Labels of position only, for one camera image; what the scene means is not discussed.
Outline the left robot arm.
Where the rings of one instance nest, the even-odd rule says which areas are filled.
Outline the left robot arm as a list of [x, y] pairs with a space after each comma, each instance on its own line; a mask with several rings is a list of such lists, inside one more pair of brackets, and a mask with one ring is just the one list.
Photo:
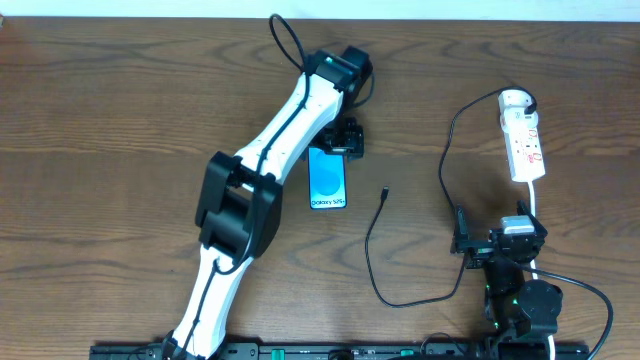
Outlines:
[[234, 155], [208, 162], [195, 214], [200, 265], [180, 324], [163, 341], [165, 359], [209, 359], [221, 347], [240, 281], [274, 239], [283, 185], [310, 147], [360, 158], [363, 129], [349, 116], [373, 74], [365, 51], [319, 50], [305, 58], [296, 87], [266, 128]]

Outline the Samsung Galaxy smartphone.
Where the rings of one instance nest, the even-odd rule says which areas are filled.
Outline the Samsung Galaxy smartphone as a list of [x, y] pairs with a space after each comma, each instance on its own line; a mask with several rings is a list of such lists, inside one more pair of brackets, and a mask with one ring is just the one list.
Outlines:
[[319, 148], [308, 151], [309, 200], [313, 210], [347, 206], [345, 161]]

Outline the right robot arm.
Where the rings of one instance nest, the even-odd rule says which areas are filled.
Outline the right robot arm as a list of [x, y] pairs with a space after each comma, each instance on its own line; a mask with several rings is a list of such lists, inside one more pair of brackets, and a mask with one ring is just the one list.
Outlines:
[[487, 359], [551, 358], [555, 348], [549, 337], [558, 330], [563, 293], [545, 280], [524, 276], [547, 230], [523, 201], [517, 203], [517, 214], [502, 218], [484, 240], [471, 238], [462, 207], [455, 217], [451, 251], [464, 256], [467, 269], [484, 272], [485, 316], [496, 327], [478, 353]]

